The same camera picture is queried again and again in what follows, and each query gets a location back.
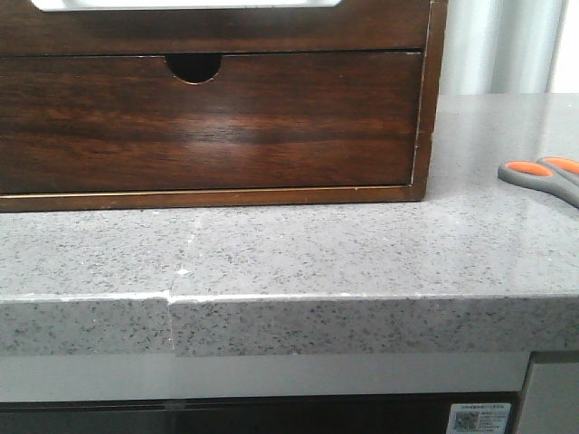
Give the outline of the dark wooden drawer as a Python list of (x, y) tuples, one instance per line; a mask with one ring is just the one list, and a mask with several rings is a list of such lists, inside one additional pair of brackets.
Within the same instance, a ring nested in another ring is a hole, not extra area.
[(49, 13), (1, 3), (4, 56), (418, 49), (427, 1), (342, 1), (329, 8)]
[(406, 184), (418, 52), (4, 58), (1, 189), (88, 193)]

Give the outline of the grey orange handled scissors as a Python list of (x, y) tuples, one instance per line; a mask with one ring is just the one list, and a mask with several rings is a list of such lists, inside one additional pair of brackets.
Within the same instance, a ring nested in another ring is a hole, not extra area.
[(563, 157), (542, 157), (535, 163), (509, 161), (498, 167), (498, 178), (537, 190), (578, 207), (578, 162)]

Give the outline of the dark wooden drawer cabinet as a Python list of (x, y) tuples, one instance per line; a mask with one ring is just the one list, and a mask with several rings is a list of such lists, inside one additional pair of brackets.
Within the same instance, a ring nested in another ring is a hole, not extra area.
[(190, 84), (213, 78), (224, 55), (317, 52), (418, 52), (422, 56), (422, 75), (417, 110), (413, 165), (406, 184), (356, 186), (306, 186), (219, 188), (200, 190), (122, 191), (88, 193), (5, 193), (1, 189), (3, 212), (80, 211), (104, 209), (172, 208), (224, 205), (270, 205), (293, 203), (372, 203), (413, 202), (425, 196), (432, 135), (439, 94), (441, 57), (447, 18), (443, 1), (427, 1), (430, 14), (425, 45), (422, 48), (373, 50), (334, 50), (301, 52), (178, 52), (162, 54), (43, 55), (4, 56), (4, 58), (55, 57), (155, 57), (166, 60), (176, 77)]

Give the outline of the dark glass oven door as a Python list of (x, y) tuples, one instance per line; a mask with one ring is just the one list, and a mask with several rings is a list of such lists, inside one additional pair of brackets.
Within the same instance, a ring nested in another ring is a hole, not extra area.
[(4, 433), (446, 433), (452, 404), (510, 403), (516, 392), (321, 395), (1, 405)]

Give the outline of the white QR code sticker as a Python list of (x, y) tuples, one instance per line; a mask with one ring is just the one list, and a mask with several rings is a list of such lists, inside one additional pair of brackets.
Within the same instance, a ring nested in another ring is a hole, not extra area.
[(447, 434), (504, 434), (510, 403), (452, 404)]

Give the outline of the grey cabinet door panel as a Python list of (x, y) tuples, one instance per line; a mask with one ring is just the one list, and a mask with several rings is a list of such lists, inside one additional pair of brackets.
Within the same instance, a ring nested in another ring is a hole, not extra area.
[(578, 432), (578, 352), (534, 353), (517, 433)]

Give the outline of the white tray on cabinet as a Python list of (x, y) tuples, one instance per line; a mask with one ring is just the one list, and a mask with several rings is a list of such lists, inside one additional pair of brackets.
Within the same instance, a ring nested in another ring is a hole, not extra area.
[(340, 0), (38, 0), (44, 12), (162, 11), (335, 7)]

